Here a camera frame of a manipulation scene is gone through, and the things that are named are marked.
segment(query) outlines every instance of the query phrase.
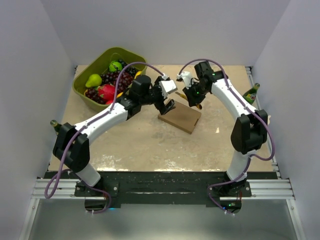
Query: metal frame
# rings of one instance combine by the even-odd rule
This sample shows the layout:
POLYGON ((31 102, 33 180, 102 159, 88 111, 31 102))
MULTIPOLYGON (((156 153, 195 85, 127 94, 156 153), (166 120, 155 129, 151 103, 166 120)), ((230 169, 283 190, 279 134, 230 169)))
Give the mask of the metal frame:
MULTIPOLYGON (((251 86, 253 86, 254 80, 251 74, 251 69, 250 67, 246 67, 245 69, 248 75, 249 82, 251 86)), ((257 109, 261 109, 258 97, 256 99, 256 104, 257 109)), ((267 138, 267 146, 269 151, 271 151, 271 142, 269 136, 267 138)), ((278 179, 248 179, 247 181, 250 183, 252 196, 243 197, 242 199, 286 200, 297 239, 306 240, 302 223, 296 209, 295 196, 290 180, 281 179, 281 174, 275 157, 272 159, 272 167, 273 171, 276 172, 278 179)), ((28 240, 30 237, 33 222, 39 206, 39 201, 40 199, 45 198, 44 191, 48 181, 49 179, 37 179, 35 183, 31 201, 28 207, 28 212, 26 214, 19 240, 28 240)), ((58 189, 52 199, 103 199, 103 197, 76 197, 74 193, 78 181, 78 179, 61 179, 58 185, 58 189)), ((221 197, 220 199, 235 200, 235 197, 221 197)))

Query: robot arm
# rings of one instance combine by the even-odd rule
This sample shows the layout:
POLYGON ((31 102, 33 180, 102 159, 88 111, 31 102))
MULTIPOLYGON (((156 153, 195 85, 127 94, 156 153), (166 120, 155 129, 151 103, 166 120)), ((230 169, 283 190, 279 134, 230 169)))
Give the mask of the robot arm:
MULTIPOLYGON (((209 62, 200 62, 194 68, 198 80, 195 80, 192 74, 187 71, 177 75, 177 81, 184 82, 183 92, 188 99, 189 106, 193 107, 200 104, 205 99, 206 94, 211 93, 225 105, 235 120, 231 134, 231 143, 235 150, 231 165, 226 171, 225 181, 235 180, 246 168, 248 157, 260 149, 261 145, 267 140, 266 129, 247 108, 258 114, 265 123, 268 121, 268 115, 264 110, 256 110, 248 103, 243 106, 234 94, 241 99, 242 96, 233 87, 230 80, 227 79, 227 85, 222 71, 214 72, 209 62)), ((246 177, 247 173, 245 172, 241 178, 236 180, 236 183, 244 183, 246 177)))
POLYGON ((100 182, 101 176, 89 163, 89 146, 113 126, 125 122, 139 113, 143 105, 154 104, 160 114, 166 114, 174 108, 175 102, 171 100, 164 104, 164 100, 176 90, 175 82, 165 75, 159 76, 154 85, 148 76, 140 75, 132 82, 129 91, 117 98, 114 105, 75 125, 63 124, 59 130, 53 154, 61 160, 67 143, 77 131, 86 126, 69 148, 64 164, 87 185, 96 186, 100 182))

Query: marble surface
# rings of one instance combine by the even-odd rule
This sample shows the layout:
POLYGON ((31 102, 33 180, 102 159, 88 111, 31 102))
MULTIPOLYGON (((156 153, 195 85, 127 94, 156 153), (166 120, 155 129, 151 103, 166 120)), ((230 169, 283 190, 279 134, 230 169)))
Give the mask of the marble surface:
MULTIPOLYGON (((175 80, 182 66, 155 67, 175 80)), ((79 65, 75 76, 85 68, 85 65, 79 65)), ((224 69, 241 94, 250 88, 244 66, 225 66, 224 69)), ((193 66, 188 66, 185 71, 196 76, 193 66)), ((158 76, 150 68, 146 74, 153 81, 158 76)), ((182 92, 183 83, 177 82, 177 85, 179 92, 182 92)), ((171 94, 170 98, 188 105, 176 94, 171 94)), ((159 120, 158 111, 153 105, 143 106, 139 114, 113 127, 91 144, 90 163, 98 171, 226 171, 234 152, 230 135, 235 121, 214 95, 208 94, 202 106, 202 116, 192 134, 159 120)), ((76 124, 95 114, 71 90, 62 123, 76 124)), ((258 153, 268 157, 267 144, 258 153)), ((56 171, 59 164, 60 161, 52 156, 48 169, 56 171)), ((257 158, 251 161, 249 168, 249 171, 272 170, 270 161, 257 158)))

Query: beige stone tabletop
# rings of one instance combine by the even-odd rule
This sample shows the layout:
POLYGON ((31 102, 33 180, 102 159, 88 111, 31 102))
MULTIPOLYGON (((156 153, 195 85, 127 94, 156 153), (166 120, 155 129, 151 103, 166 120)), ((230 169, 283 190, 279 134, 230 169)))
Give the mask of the beige stone tabletop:
MULTIPOLYGON (((155 67, 175 80, 182 66, 155 67)), ((79 65, 75 77, 85 68, 86 65, 79 65)), ((224 69, 241 94, 250 88, 244 66, 225 66, 224 69)), ((185 71, 196 76, 193 66, 188 66, 185 71)), ((153 81, 158 76, 150 68, 146 74, 153 81)), ((177 82, 177 85, 182 92, 183 83, 177 82)), ((188 105, 176 94, 169 97, 188 105)), ((235 121, 214 95, 207 94, 202 106, 202 116, 192 134, 159 120, 159 112, 153 105, 143 106, 140 113, 111 128, 91 144, 90 163, 98 171, 226 171, 234 152, 230 135, 235 121)), ((95 114, 71 90, 62 123, 74 125, 95 114)), ((269 156, 266 143, 258 153, 263 157, 269 156)), ((49 170, 56 171, 59 164, 60 161, 52 156, 49 170)), ((272 170, 270 161, 257 158, 251 161, 249 168, 249 171, 259 172, 272 170)))

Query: brown box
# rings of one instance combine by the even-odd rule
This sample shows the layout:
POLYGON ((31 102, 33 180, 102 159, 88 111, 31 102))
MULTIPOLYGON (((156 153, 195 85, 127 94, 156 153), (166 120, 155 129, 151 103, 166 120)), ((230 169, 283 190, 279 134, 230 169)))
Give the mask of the brown box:
POLYGON ((201 112, 175 101, 175 109, 165 115, 158 115, 158 119, 191 134, 201 117, 201 112))

